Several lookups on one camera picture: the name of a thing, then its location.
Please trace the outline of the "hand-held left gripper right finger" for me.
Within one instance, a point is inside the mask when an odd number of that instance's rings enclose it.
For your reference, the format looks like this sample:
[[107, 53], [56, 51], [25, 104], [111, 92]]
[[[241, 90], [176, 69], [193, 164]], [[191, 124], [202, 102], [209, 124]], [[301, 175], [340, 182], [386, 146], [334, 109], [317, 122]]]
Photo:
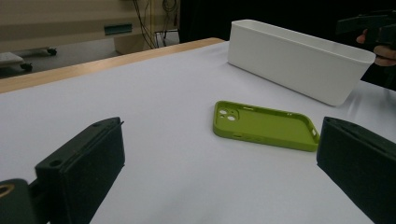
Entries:
[[326, 117], [318, 167], [374, 224], [396, 224], [396, 144], [355, 123]]

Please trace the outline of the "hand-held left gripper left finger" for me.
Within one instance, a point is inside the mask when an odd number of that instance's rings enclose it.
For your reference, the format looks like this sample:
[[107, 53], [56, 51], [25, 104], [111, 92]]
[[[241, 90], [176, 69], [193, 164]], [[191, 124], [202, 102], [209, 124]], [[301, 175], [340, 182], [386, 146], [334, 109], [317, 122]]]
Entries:
[[50, 224], [90, 224], [125, 163], [122, 121], [97, 121], [35, 166]]

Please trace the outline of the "white plastic bin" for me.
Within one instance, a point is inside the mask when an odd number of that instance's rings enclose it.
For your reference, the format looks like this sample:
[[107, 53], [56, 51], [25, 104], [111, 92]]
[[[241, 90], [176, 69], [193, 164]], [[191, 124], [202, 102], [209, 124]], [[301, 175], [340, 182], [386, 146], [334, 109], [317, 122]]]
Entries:
[[327, 105], [343, 104], [374, 60], [371, 51], [264, 22], [232, 23], [230, 64]]

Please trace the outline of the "white table cover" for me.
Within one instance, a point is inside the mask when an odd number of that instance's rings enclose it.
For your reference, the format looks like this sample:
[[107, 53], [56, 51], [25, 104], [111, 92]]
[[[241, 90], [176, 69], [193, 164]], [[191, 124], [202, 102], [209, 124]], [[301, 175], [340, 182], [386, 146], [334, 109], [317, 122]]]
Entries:
[[355, 122], [396, 142], [396, 92], [362, 82], [329, 106], [230, 65], [218, 43], [0, 94], [0, 181], [120, 117], [125, 165], [92, 224], [372, 224], [309, 152], [212, 130], [218, 101]]

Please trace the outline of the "wooden table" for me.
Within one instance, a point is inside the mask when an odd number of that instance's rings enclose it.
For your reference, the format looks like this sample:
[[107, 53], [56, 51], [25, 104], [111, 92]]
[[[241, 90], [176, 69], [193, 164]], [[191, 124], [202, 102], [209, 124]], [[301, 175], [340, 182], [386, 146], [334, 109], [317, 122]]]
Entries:
[[84, 76], [90, 73], [104, 71], [128, 63], [137, 63], [157, 57], [162, 57], [165, 55], [203, 48], [222, 42], [223, 40], [220, 38], [210, 37], [187, 43], [176, 44], [169, 47], [149, 49], [113, 58], [51, 69], [48, 71], [37, 72], [30, 75], [2, 78], [0, 79], [0, 94], [26, 88], [32, 88], [34, 86], [48, 84], [67, 78]]

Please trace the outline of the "wheeled cart base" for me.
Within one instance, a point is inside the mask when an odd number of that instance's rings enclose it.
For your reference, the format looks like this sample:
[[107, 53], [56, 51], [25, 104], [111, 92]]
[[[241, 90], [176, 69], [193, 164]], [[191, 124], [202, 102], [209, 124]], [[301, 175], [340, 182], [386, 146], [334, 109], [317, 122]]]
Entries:
[[0, 53], [0, 68], [6, 68], [6, 67], [11, 67], [14, 65], [17, 65], [20, 69], [26, 72], [31, 72], [33, 70], [33, 66], [31, 63], [27, 63], [22, 56], [20, 56], [20, 53], [23, 55], [27, 53], [33, 53], [33, 54], [40, 54], [40, 55], [46, 55], [46, 56], [55, 56], [58, 51], [56, 48], [50, 48], [50, 47], [45, 47], [45, 48], [40, 48], [40, 49], [26, 49], [26, 50], [19, 50], [19, 51], [14, 51], [14, 52], [1, 52]]

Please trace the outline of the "wooden desk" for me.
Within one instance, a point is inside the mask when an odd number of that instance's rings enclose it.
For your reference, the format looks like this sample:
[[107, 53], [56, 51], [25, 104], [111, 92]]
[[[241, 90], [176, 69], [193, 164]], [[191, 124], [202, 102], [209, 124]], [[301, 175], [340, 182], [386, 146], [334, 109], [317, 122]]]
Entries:
[[121, 54], [153, 49], [179, 17], [180, 0], [0, 0], [0, 52], [106, 38]]

